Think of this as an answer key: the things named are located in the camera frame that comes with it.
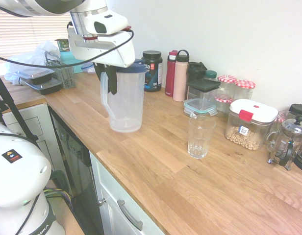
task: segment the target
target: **drinking glass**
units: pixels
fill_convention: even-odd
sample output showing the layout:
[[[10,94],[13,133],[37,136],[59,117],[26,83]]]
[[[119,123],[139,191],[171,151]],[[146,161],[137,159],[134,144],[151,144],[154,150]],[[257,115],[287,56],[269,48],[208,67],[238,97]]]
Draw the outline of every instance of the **drinking glass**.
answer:
[[[216,123],[213,119],[198,115],[189,119],[188,153],[200,159],[206,156]]]

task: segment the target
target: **blue pitcher lid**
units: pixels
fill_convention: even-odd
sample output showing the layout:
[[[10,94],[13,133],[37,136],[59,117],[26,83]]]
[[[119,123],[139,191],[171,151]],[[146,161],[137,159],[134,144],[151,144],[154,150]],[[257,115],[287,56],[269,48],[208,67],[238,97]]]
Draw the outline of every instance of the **blue pitcher lid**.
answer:
[[[128,68],[116,67],[116,72],[124,72],[124,73],[140,73],[147,72],[146,65],[142,64],[143,60],[136,59],[135,62],[129,66]]]

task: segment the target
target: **wooden countertop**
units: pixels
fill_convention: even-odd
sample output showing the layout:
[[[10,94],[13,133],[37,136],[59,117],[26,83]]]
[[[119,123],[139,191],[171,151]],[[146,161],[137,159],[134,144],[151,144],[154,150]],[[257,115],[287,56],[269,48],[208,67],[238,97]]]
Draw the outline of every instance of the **wooden countertop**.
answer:
[[[43,102],[17,90],[18,104],[18,97]],[[267,164],[265,147],[250,151],[226,140],[225,119],[214,117],[208,154],[196,160],[187,153],[183,104],[163,90],[145,93],[142,127],[131,134],[109,128],[95,75],[79,73],[76,88],[45,100],[164,233],[302,234],[302,171]]]

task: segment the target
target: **window blind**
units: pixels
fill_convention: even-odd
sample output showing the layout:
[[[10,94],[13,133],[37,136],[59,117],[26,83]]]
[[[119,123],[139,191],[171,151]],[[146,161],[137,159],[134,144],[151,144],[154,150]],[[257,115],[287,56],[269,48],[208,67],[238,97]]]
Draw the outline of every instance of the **window blind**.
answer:
[[[0,57],[34,51],[45,41],[57,45],[55,39],[68,37],[66,26],[69,21],[69,13],[20,18],[0,10]]]

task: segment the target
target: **plastic bag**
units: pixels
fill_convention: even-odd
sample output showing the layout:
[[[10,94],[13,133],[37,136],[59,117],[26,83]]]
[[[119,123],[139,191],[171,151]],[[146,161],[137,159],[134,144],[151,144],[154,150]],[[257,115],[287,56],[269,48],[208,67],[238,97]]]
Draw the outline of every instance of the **plastic bag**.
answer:
[[[10,60],[22,62],[26,64],[34,64],[34,65],[45,65],[45,52],[51,52],[54,53],[57,56],[60,56],[58,48],[51,43],[50,41],[46,41],[42,44],[40,44],[35,51],[28,52],[24,54],[14,55],[9,57]],[[56,57],[48,56],[49,59],[57,60]],[[23,66],[23,65],[16,65],[13,63],[6,62],[5,67],[7,68],[6,74],[4,78],[7,81],[10,81],[13,83],[13,85],[26,85],[17,75],[14,73],[22,70],[22,69],[28,69],[29,66]]]

